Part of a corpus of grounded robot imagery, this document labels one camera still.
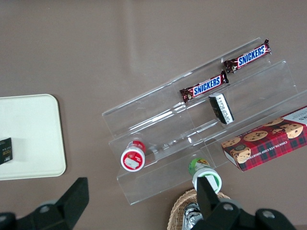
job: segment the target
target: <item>snickers bar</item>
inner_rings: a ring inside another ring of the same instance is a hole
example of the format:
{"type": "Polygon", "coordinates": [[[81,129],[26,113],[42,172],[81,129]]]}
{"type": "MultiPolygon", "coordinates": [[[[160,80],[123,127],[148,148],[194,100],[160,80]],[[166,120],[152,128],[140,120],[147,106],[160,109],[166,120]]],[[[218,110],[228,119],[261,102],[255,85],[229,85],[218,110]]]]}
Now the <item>snickers bar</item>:
{"type": "Polygon", "coordinates": [[[228,83],[227,75],[225,71],[222,71],[220,75],[210,78],[207,81],[201,82],[194,86],[180,90],[183,101],[186,103],[188,100],[200,96],[224,83],[228,83]]]}
{"type": "Polygon", "coordinates": [[[238,69],[241,69],[243,66],[247,65],[248,63],[257,60],[258,58],[271,53],[271,49],[269,46],[269,40],[266,39],[262,45],[259,47],[254,48],[253,50],[245,53],[235,59],[230,59],[224,62],[226,66],[227,73],[235,73],[238,69]]]}

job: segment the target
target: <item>red plaid packaging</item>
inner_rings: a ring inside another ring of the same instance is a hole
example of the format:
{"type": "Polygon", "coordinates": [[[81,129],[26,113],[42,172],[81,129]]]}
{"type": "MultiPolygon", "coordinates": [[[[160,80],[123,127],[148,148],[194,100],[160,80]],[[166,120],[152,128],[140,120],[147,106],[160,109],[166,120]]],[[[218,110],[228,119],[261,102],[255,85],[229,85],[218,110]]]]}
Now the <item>red plaid packaging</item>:
{"type": "Polygon", "coordinates": [[[307,106],[222,143],[226,157],[242,171],[307,145],[307,106]]]}

